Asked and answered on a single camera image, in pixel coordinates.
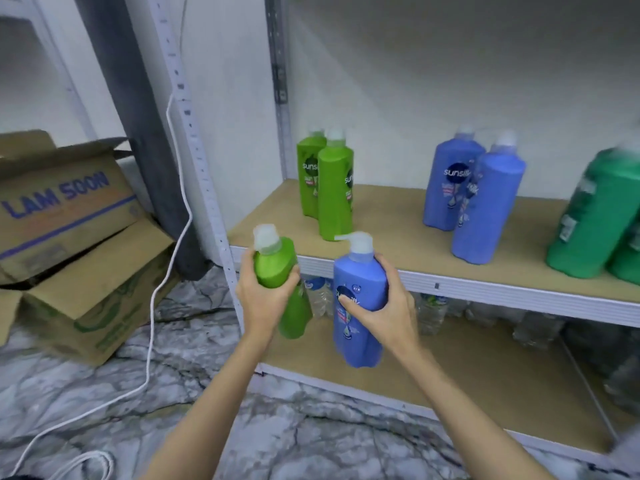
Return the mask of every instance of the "blue stripe on box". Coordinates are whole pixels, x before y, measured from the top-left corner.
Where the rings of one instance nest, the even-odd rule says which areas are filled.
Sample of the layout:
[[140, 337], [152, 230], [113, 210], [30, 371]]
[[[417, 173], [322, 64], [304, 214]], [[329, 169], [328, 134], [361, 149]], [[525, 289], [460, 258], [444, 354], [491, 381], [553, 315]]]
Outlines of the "blue stripe on box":
[[11, 257], [15, 254], [18, 254], [24, 250], [27, 250], [29, 248], [32, 248], [34, 246], [36, 246], [37, 244], [44, 242], [48, 239], [51, 239], [52, 237], [55, 237], [59, 234], [62, 234], [63, 232], [68, 231], [69, 229], [73, 229], [74, 227], [78, 227], [82, 224], [84, 224], [85, 222], [88, 222], [92, 219], [95, 219], [96, 217], [100, 217], [103, 214], [106, 214], [107, 212], [109, 212], [110, 210], [113, 209], [117, 209], [118, 207], [123, 206], [126, 203], [132, 202], [136, 199], [135, 195], [132, 195], [130, 197], [124, 198], [121, 201], [117, 201], [116, 203], [112, 203], [111, 205], [108, 205], [107, 207], [98, 210], [97, 212], [94, 212], [92, 214], [89, 214], [88, 216], [83, 217], [82, 219], [78, 219], [74, 222], [71, 222], [71, 224], [67, 224], [66, 226], [62, 226], [59, 227], [51, 232], [48, 232], [44, 235], [41, 235], [40, 237], [36, 237], [35, 239], [32, 239], [30, 241], [27, 242], [23, 242], [22, 244], [20, 244], [20, 246], [16, 246], [12, 249], [7, 249], [6, 251], [0, 253], [0, 260], [2, 259], [6, 259], [8, 257]]

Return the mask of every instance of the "forearm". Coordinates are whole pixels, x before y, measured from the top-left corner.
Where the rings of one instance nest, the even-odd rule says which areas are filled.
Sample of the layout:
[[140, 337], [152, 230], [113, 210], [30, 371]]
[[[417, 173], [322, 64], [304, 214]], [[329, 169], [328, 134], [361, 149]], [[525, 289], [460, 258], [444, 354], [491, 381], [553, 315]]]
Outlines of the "forearm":
[[268, 342], [245, 335], [154, 455], [143, 480], [211, 480]]
[[399, 356], [460, 453], [474, 480], [552, 480], [503, 428], [444, 373], [425, 350]]

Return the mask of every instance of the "hand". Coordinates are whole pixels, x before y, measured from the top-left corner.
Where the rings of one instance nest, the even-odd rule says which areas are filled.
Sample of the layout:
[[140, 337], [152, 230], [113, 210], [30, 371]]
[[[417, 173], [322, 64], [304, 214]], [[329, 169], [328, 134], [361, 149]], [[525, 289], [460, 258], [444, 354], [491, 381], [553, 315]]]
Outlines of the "hand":
[[265, 288], [258, 283], [253, 270], [254, 254], [255, 250], [250, 247], [242, 256], [236, 295], [243, 308], [244, 335], [259, 339], [267, 346], [289, 297], [300, 282], [300, 267], [293, 266], [287, 281], [281, 287]]
[[415, 316], [415, 301], [405, 290], [395, 267], [381, 254], [376, 259], [384, 268], [389, 282], [388, 302], [377, 312], [370, 312], [345, 295], [340, 295], [340, 304], [367, 329], [382, 345], [398, 359], [407, 352], [420, 350], [418, 325]]

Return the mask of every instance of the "dark gray pillar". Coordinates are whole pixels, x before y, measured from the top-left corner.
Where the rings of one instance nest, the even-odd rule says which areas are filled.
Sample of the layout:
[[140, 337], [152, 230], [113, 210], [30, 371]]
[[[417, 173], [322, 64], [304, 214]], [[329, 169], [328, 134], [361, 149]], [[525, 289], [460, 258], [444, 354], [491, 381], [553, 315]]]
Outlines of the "dark gray pillar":
[[[124, 131], [131, 140], [156, 216], [164, 230], [177, 239], [188, 214], [127, 5], [124, 0], [76, 0], [76, 4]], [[188, 280], [200, 279], [209, 267], [193, 226], [182, 241], [176, 265]]]

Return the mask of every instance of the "person's left hand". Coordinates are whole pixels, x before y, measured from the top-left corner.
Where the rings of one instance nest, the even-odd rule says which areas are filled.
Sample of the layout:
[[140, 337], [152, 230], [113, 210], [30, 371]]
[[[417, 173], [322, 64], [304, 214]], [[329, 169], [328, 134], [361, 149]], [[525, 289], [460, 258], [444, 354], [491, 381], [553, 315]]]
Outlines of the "person's left hand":
[[279, 288], [265, 288], [256, 278], [253, 270], [253, 247], [247, 248], [242, 256], [240, 279], [236, 295], [243, 308], [244, 334], [258, 339], [266, 346], [284, 313], [289, 297], [300, 282], [300, 267], [293, 266], [289, 277]]

